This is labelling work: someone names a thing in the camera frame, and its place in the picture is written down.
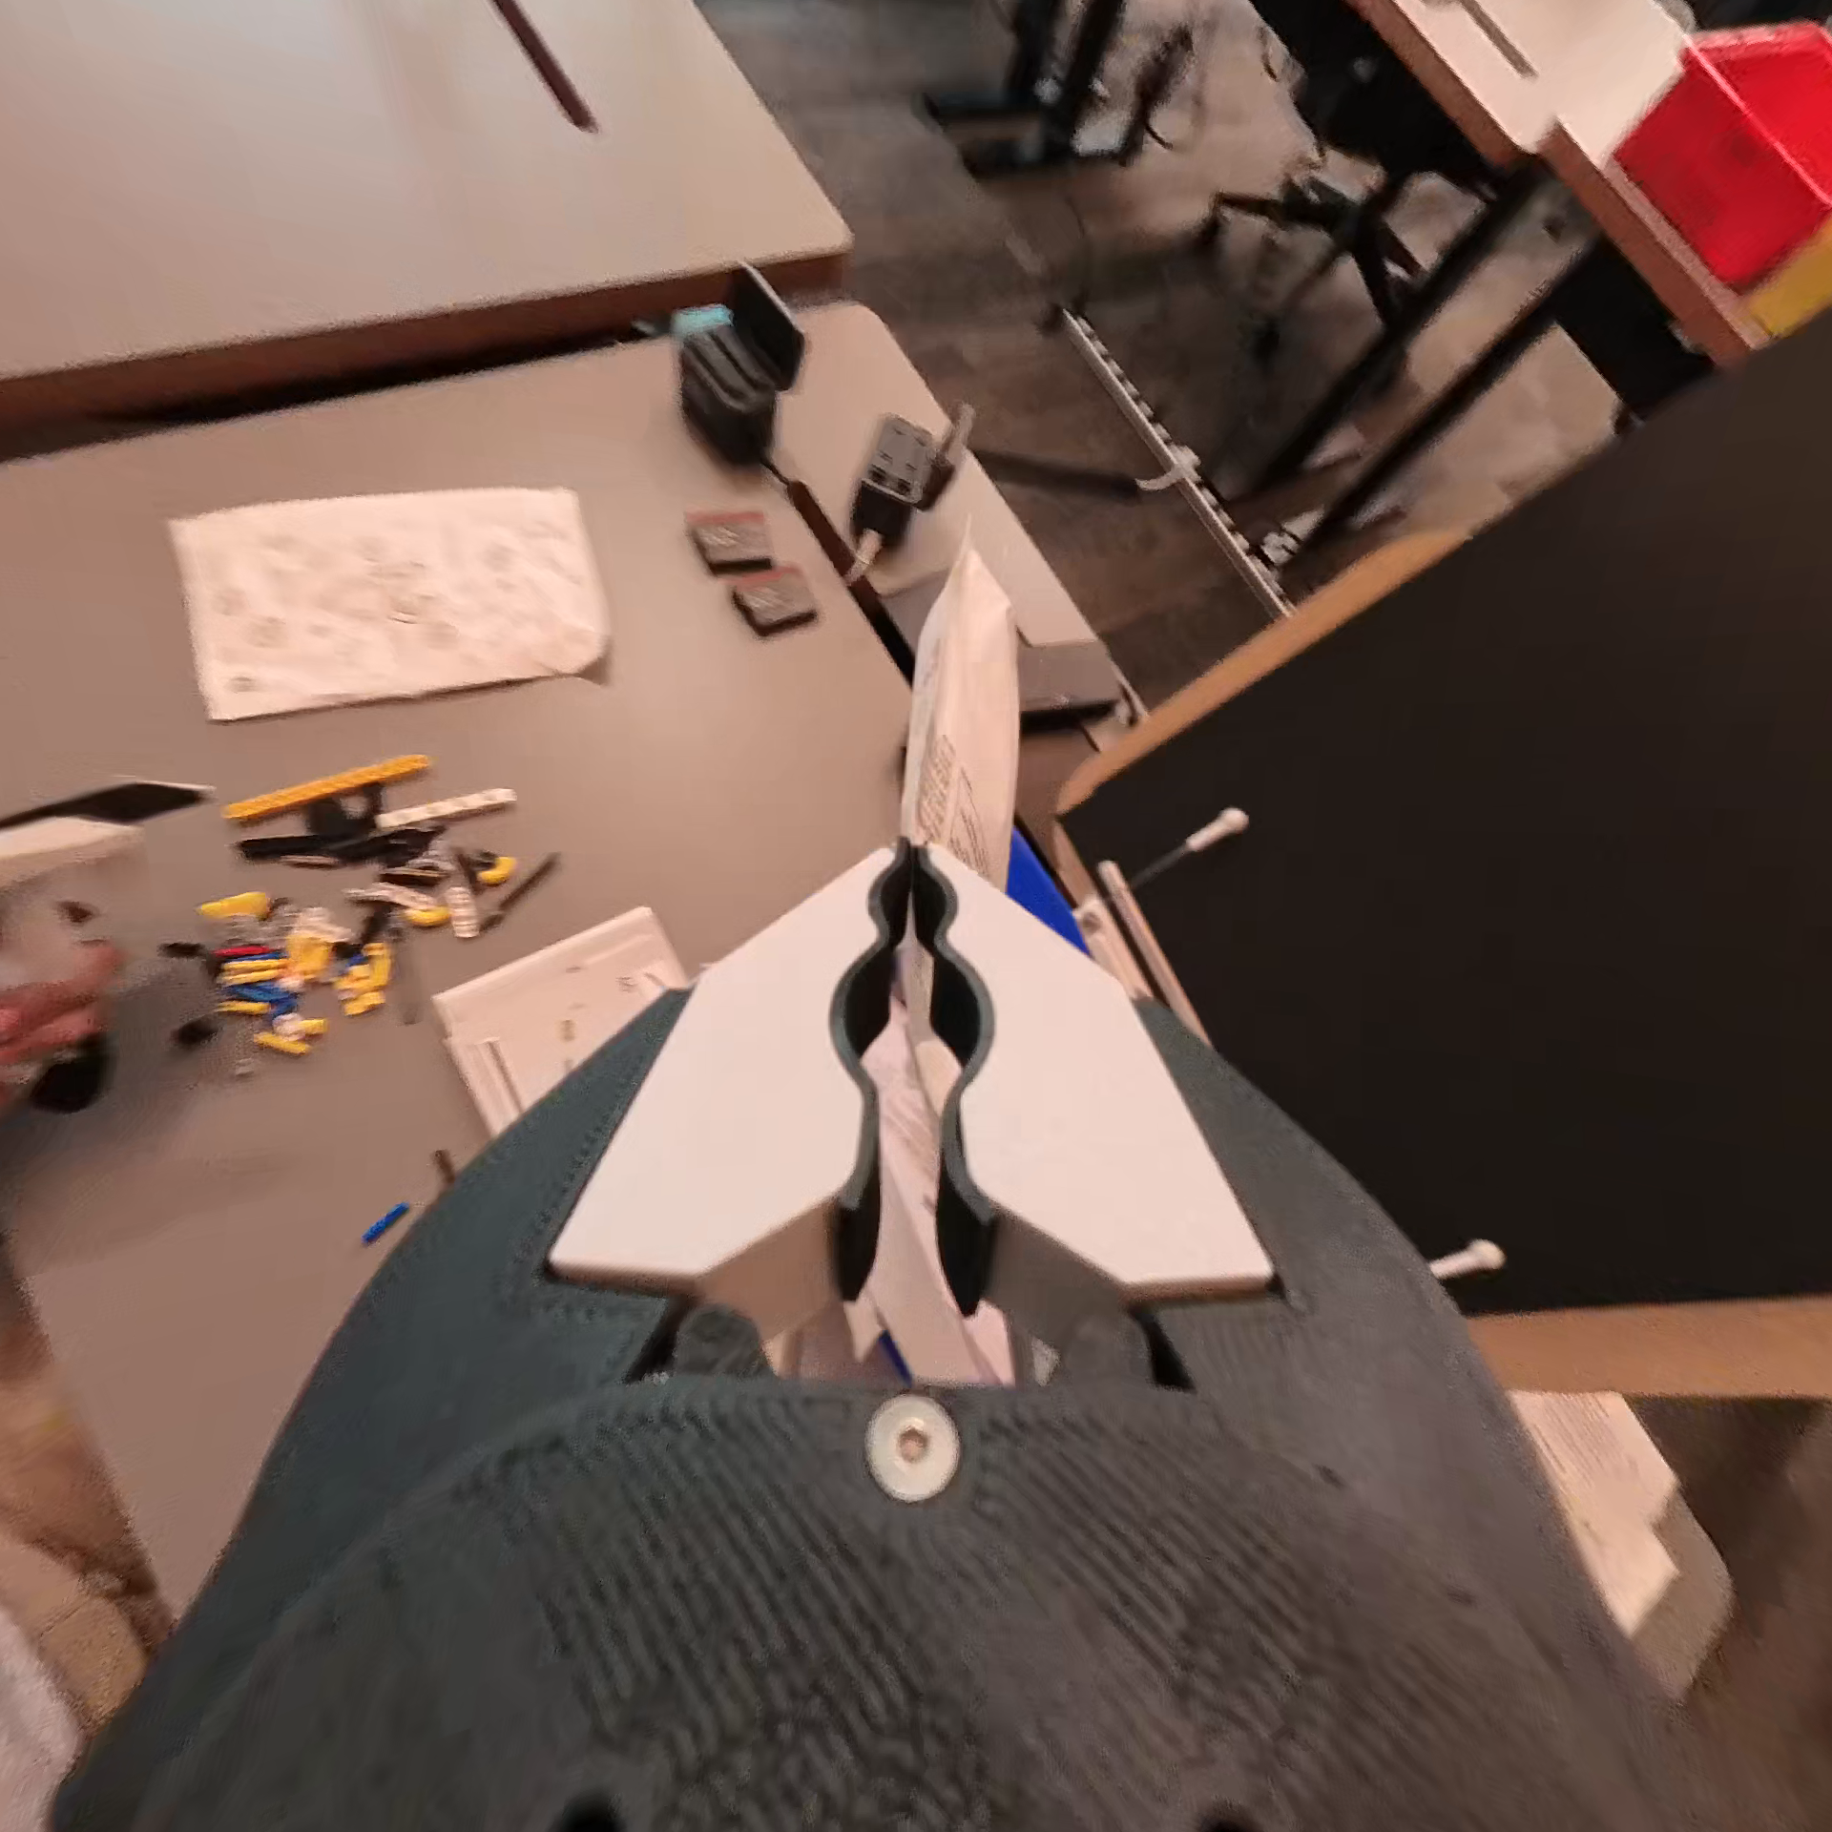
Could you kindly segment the yellow storage bin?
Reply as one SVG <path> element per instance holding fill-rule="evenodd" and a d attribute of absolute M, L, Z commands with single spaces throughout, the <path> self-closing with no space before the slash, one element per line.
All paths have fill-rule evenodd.
<path fill-rule="evenodd" d="M 1749 318 L 1764 341 L 1796 336 L 1811 318 L 1832 308 L 1832 244 L 1802 244 L 1764 291 L 1749 292 Z"/>

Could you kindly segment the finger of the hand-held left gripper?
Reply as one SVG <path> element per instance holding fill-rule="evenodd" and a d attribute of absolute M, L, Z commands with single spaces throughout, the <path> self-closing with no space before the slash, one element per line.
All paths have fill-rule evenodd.
<path fill-rule="evenodd" d="M 212 804 L 211 786 L 108 780 L 0 820 L 0 887 L 31 887 L 68 868 L 133 858 L 142 828 Z"/>

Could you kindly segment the blue storage bin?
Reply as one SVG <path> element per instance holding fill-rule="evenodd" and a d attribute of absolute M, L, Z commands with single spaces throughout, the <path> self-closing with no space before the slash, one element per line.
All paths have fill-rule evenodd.
<path fill-rule="evenodd" d="M 1053 877 L 1023 828 L 1009 828 L 1008 901 L 1023 904 L 1038 930 L 1053 930 L 1070 949 L 1093 954 L 1062 882 Z"/>

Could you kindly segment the small black battery charger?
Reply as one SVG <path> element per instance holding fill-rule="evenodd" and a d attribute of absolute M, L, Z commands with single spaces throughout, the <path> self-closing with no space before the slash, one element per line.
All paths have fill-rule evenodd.
<path fill-rule="evenodd" d="M 859 564 L 896 548 L 912 519 L 926 512 L 949 492 L 953 467 L 967 461 L 972 421 L 975 421 L 972 404 L 962 404 L 936 436 L 896 410 L 877 421 L 877 436 L 872 436 L 872 451 L 859 461 L 856 503 L 846 503 L 846 534 L 856 534 Z"/>

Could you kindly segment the long yellow lego beam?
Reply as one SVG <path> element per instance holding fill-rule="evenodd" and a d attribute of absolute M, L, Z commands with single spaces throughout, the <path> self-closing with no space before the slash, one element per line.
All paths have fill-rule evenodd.
<path fill-rule="evenodd" d="M 378 786 L 410 780 L 426 768 L 428 768 L 426 752 L 396 752 L 396 759 L 378 759 L 378 764 L 361 764 L 361 768 L 334 768 L 334 776 L 308 776 L 308 780 L 292 780 L 292 786 L 279 786 L 279 789 L 220 804 L 220 820 L 255 828 L 255 820 L 308 806 L 321 797 L 378 789 Z"/>

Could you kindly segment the pile of small lego pieces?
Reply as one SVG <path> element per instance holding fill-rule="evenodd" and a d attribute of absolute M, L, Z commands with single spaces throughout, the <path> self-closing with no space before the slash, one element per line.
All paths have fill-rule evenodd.
<path fill-rule="evenodd" d="M 162 1052 L 191 1064 L 220 1046 L 229 1077 L 255 1077 L 266 1057 L 321 1052 L 334 1015 L 410 1015 L 410 937 L 491 937 L 557 858 L 471 847 L 439 820 L 374 820 L 329 847 L 290 844 L 262 863 L 321 877 L 317 887 L 229 887 L 158 937 L 158 965 L 191 994 Z"/>

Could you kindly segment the person's left hand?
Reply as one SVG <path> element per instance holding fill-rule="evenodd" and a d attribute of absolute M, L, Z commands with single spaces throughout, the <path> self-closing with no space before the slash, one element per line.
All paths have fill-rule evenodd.
<path fill-rule="evenodd" d="M 0 989 L 0 1069 L 21 1077 L 89 1038 L 118 979 L 115 944 L 80 944 L 62 979 Z"/>

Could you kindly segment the black power adapter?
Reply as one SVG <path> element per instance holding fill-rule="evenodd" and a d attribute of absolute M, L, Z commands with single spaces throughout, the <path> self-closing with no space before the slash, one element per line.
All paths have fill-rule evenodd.
<path fill-rule="evenodd" d="M 1017 724 L 1081 724 L 1126 708 L 1126 680 L 1104 639 L 1081 646 L 1017 646 Z"/>

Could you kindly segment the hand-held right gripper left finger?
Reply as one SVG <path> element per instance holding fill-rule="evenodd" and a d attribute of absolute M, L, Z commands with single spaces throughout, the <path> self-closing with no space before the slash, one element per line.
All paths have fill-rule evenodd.
<path fill-rule="evenodd" d="M 872 1276 L 880 1100 L 865 1069 L 912 916 L 877 847 L 714 960 L 581 1184 L 548 1273 L 792 1334 Z"/>

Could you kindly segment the large printed paper lego bag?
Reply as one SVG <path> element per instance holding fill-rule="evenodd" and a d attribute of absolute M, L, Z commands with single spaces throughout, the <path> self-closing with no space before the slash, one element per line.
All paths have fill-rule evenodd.
<path fill-rule="evenodd" d="M 972 544 L 917 639 L 896 831 L 943 847 L 990 887 L 1009 877 L 1017 828 L 1017 623 Z M 926 1025 L 934 960 L 893 949 L 887 1030 L 865 1052 L 880 1100 L 880 1233 L 856 1340 L 887 1340 L 887 1364 L 921 1385 L 1009 1385 L 1001 1309 L 962 1320 L 936 1265 L 936 1115 L 953 1078 Z"/>
<path fill-rule="evenodd" d="M 609 652 L 576 492 L 365 492 L 168 519 L 212 724 L 594 671 Z"/>

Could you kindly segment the black battery charger case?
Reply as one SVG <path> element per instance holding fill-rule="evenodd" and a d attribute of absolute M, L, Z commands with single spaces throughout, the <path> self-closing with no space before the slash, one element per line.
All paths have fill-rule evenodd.
<path fill-rule="evenodd" d="M 679 410 L 732 467 L 775 467 L 775 410 L 802 362 L 809 336 L 755 263 L 720 308 L 673 318 Z"/>

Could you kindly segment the grey power strip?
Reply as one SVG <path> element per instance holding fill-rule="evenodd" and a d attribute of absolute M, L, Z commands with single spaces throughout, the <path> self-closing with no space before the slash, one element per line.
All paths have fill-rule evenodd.
<path fill-rule="evenodd" d="M 1137 492 L 1179 496 L 1179 510 L 1200 519 L 1200 534 L 1228 561 L 1228 572 L 1251 587 L 1260 616 L 1287 623 L 1293 607 L 1287 607 L 1278 572 L 1260 561 L 1260 548 L 1238 534 L 1238 519 L 1213 496 L 1205 459 L 1163 432 L 1159 405 L 1137 392 L 1137 377 L 1118 367 L 1118 357 L 1104 346 L 1104 336 L 1086 323 L 1086 313 L 1057 308 L 1057 328 L 1075 346 L 1075 357 L 1086 362 L 1086 371 L 1104 382 L 1112 410 L 1130 424 L 1130 436 L 1159 461 L 1147 481 L 1137 481 Z"/>

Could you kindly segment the red storage bin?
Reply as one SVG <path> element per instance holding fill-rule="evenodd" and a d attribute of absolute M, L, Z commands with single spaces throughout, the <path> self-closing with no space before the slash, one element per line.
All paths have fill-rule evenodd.
<path fill-rule="evenodd" d="M 1773 25 L 1687 40 L 1617 170 L 1725 291 L 1753 292 L 1832 215 L 1832 33 Z"/>

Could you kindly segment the lego instruction booklet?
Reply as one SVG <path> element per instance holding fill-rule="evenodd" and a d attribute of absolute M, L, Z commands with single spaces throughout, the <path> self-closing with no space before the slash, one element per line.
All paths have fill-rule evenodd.
<path fill-rule="evenodd" d="M 439 989 L 428 1004 L 488 1139 L 498 1139 L 673 989 L 692 989 L 692 974 L 653 913 L 640 904 Z"/>

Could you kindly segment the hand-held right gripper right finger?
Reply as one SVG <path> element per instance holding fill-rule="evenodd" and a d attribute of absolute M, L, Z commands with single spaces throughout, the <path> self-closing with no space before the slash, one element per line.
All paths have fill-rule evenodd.
<path fill-rule="evenodd" d="M 1221 1153 L 1142 998 L 943 847 L 921 847 L 921 1032 L 953 1064 L 936 1106 L 936 1265 L 1062 1345 L 1086 1320 L 1274 1287 Z"/>

